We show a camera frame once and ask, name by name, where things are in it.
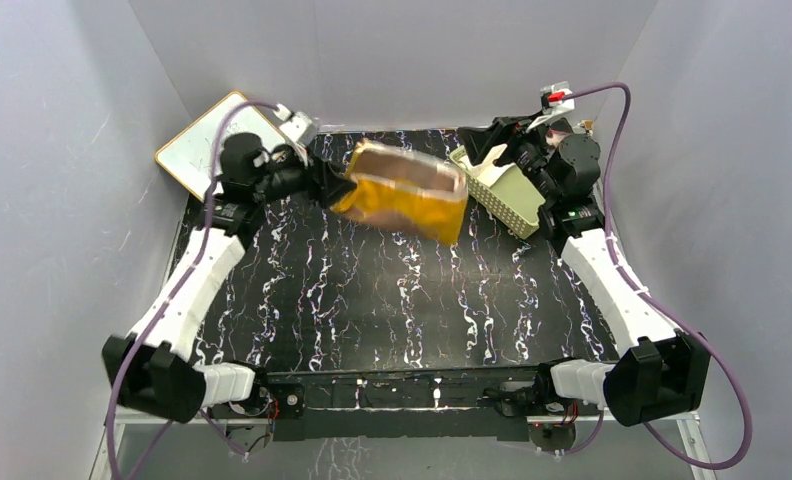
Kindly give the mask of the green plastic basket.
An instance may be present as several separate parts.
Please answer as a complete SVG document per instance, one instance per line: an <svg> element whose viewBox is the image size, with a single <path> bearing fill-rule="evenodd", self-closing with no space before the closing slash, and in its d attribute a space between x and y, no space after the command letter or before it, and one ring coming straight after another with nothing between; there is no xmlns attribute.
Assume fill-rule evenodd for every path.
<svg viewBox="0 0 792 480"><path fill-rule="evenodd" d="M465 173L469 194L514 235L526 239L539 229L537 210L545 200L516 167L488 188L473 177L474 166L470 165L462 145L448 159Z"/></svg>

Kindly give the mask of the orange towel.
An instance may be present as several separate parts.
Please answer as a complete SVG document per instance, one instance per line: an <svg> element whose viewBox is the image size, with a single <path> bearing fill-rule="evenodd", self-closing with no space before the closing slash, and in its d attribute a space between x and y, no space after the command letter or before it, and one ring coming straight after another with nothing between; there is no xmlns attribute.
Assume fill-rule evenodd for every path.
<svg viewBox="0 0 792 480"><path fill-rule="evenodd" d="M354 189L330 210L360 224L457 243L469 197L466 174L416 150L364 139L345 173Z"/></svg>

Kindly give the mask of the wood framed whiteboard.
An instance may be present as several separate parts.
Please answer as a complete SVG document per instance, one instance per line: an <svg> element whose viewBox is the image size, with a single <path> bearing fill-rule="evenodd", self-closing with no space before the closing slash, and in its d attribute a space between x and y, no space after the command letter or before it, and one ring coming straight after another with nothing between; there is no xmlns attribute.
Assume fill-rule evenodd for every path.
<svg viewBox="0 0 792 480"><path fill-rule="evenodd" d="M202 201L210 184L210 163L217 131L233 107L247 98L232 91L155 153L155 161L190 194ZM279 120L270 118L267 109L250 107L236 114L224 135L254 133L271 150L282 144Z"/></svg>

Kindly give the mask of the white towel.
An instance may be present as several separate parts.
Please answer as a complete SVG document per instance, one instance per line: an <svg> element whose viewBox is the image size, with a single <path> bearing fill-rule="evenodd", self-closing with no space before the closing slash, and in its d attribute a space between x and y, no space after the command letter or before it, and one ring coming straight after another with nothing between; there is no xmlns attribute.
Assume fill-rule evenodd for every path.
<svg viewBox="0 0 792 480"><path fill-rule="evenodd" d="M503 165L501 157L507 149L507 144L499 144L490 149L479 165L473 167L473 177L488 188L492 187L510 169L515 168L513 163Z"/></svg>

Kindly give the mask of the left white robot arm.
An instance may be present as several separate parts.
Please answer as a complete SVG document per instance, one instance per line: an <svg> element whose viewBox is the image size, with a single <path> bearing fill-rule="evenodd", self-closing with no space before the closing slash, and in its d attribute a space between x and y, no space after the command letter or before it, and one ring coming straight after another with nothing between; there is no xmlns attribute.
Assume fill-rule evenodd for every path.
<svg viewBox="0 0 792 480"><path fill-rule="evenodd" d="M253 245L269 204L304 194L328 209L356 188L335 164L288 141L271 150L253 133L216 141L201 225L144 316L125 336L110 336L102 360L111 383L108 416L118 408L187 423L205 408L232 402L247 416L266 411L269 387L239 361L196 366L196 334L221 286Z"/></svg>

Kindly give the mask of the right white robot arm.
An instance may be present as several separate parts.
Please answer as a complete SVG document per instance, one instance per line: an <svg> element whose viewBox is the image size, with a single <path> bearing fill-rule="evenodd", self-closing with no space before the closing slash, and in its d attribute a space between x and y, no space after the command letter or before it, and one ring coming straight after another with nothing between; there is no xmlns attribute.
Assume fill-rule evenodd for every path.
<svg viewBox="0 0 792 480"><path fill-rule="evenodd" d="M573 401L609 410L633 426L699 407L710 355L701 343L666 319L627 283L631 273L620 262L616 241L605 230L593 186L600 177L599 144L577 133L565 119L528 129L527 117L497 117L485 128L459 127L463 168L469 191L497 218L507 207L478 178L500 167L520 172L525 185L516 193L538 193L539 231L561 260L584 283L609 325L619 356L614 363L562 358L542 363L529 388L493 393L501 404L537 404L562 413Z"/></svg>

